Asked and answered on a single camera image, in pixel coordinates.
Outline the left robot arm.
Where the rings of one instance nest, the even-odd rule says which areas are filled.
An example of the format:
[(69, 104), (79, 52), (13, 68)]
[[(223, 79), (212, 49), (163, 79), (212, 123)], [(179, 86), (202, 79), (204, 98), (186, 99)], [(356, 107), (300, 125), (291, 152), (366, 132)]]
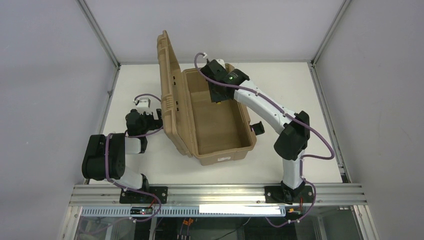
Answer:
[(147, 177), (127, 166), (126, 156), (144, 154), (147, 137), (163, 129), (162, 110), (157, 108), (156, 114), (132, 109), (125, 116), (125, 132), (91, 135), (81, 166), (84, 178), (149, 193)]

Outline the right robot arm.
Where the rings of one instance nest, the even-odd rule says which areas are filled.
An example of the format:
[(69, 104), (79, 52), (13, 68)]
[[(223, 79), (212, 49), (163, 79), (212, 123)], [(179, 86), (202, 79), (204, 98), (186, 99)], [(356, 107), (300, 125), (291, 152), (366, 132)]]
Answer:
[(234, 100), (241, 103), (265, 120), (278, 134), (273, 148), (282, 158), (283, 177), (277, 199), (292, 202), (306, 185), (301, 178), (301, 157), (310, 139), (309, 115), (304, 111), (296, 113), (287, 110), (275, 103), (247, 74), (239, 69), (227, 71), (216, 59), (207, 61), (198, 72), (208, 82), (212, 102)]

